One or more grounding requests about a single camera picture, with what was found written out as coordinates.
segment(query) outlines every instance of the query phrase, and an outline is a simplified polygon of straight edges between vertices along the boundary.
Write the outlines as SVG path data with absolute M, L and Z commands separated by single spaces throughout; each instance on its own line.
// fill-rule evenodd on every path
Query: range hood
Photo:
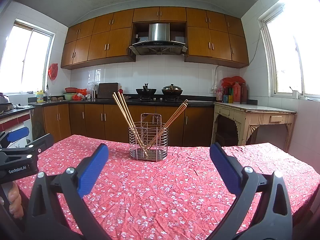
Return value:
M 148 41 L 141 41 L 129 47 L 136 55 L 180 55 L 187 51 L 185 43 L 170 41 L 170 24 L 149 24 Z

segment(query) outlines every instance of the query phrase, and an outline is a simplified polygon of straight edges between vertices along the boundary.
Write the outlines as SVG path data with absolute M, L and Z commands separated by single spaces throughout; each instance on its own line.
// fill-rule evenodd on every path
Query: backsplash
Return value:
M 70 86 L 86 88 L 87 83 L 118 82 L 124 93 L 136 94 L 137 88 L 149 83 L 149 88 L 161 89 L 175 84 L 183 89 L 183 95 L 213 96 L 209 93 L 213 85 L 216 65 L 184 62 L 183 55 L 137 56 L 136 62 L 112 63 L 75 69 L 71 71 Z M 216 83 L 224 77 L 239 75 L 235 68 L 219 66 Z

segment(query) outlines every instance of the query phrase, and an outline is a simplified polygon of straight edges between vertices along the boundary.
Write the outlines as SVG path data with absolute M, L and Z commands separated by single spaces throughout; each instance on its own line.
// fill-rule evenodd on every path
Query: blue gripper pad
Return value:
M 109 150 L 107 145 L 100 144 L 78 180 L 78 193 L 81 198 L 91 192 L 108 158 Z
M 7 136 L 7 141 L 13 143 L 28 135 L 29 135 L 29 128 L 23 127 L 18 130 L 9 132 L 9 135 Z
M 238 197 L 242 191 L 242 177 L 230 162 L 229 159 L 232 157 L 229 157 L 218 143 L 214 143 L 210 146 L 210 158 L 217 168 L 228 191 Z

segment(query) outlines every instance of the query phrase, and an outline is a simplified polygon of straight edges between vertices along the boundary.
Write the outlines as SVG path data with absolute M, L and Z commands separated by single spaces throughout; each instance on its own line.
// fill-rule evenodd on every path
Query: finger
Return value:
M 14 218 L 22 218 L 23 217 L 23 208 L 22 206 L 19 207 L 19 209 L 17 210 L 17 212 L 15 212 L 13 214 Z
M 19 188 L 17 183 L 14 181 L 12 188 L 8 192 L 8 200 L 10 202 L 13 202 L 15 199 L 19 197 Z
M 20 207 L 21 207 L 21 196 L 19 195 L 18 198 L 10 204 L 9 212 L 11 214 L 14 214 L 19 210 Z

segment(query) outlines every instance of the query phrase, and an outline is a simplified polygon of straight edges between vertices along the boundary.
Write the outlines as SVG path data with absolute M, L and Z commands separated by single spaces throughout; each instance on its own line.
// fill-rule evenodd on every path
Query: cabinet door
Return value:
M 45 132 L 51 133 L 54 142 L 61 141 L 58 106 L 46 106 L 44 108 Z
M 76 41 L 73 64 L 88 60 L 91 36 L 84 37 Z
M 229 34 L 210 30 L 212 57 L 231 60 Z
M 87 137 L 104 140 L 105 134 L 103 105 L 85 104 L 84 116 Z
M 205 10 L 186 8 L 188 26 L 209 28 L 208 18 Z
M 160 21 L 186 22 L 187 14 L 185 7 L 160 7 Z
M 249 64 L 247 43 L 244 37 L 229 34 L 232 61 Z
M 107 56 L 107 45 L 110 32 L 93 34 L 91 36 L 88 60 Z
M 112 18 L 113 13 L 108 13 L 97 17 L 96 21 L 94 22 L 92 34 L 110 31 Z
M 159 7 L 135 8 L 133 22 L 146 22 L 159 20 Z
M 84 104 L 69 104 L 71 134 L 87 136 L 85 130 Z
M 78 39 L 92 35 L 92 30 L 93 30 L 95 21 L 96 19 L 93 18 L 81 23 L 80 29 L 78 31 Z
M 241 19 L 226 15 L 226 21 L 229 33 L 244 37 Z
M 109 34 L 107 57 L 128 55 L 131 28 L 112 30 Z
M 183 129 L 183 146 L 210 146 L 213 127 L 213 107 L 187 107 Z
M 134 9 L 115 12 L 111 21 L 111 30 L 131 27 L 133 11 Z
M 189 55 L 211 57 L 209 29 L 188 27 L 188 53 Z
M 81 23 L 78 23 L 76 25 L 71 26 L 68 29 L 68 33 L 67 33 L 66 40 L 64 43 L 69 43 L 69 42 L 75 41 L 77 39 L 80 25 L 81 25 Z
M 156 113 L 161 114 L 162 122 L 166 123 L 177 109 L 177 106 L 157 106 Z M 168 146 L 182 147 L 183 123 L 184 112 L 169 126 Z
M 72 41 L 64 45 L 61 59 L 61 67 L 72 64 L 73 56 L 75 54 L 75 47 L 76 41 Z
M 104 105 L 106 140 L 128 143 L 128 124 L 117 105 Z
M 71 136 L 69 104 L 58 105 L 59 127 L 61 140 Z
M 228 32 L 225 15 L 222 13 L 207 11 L 209 29 Z

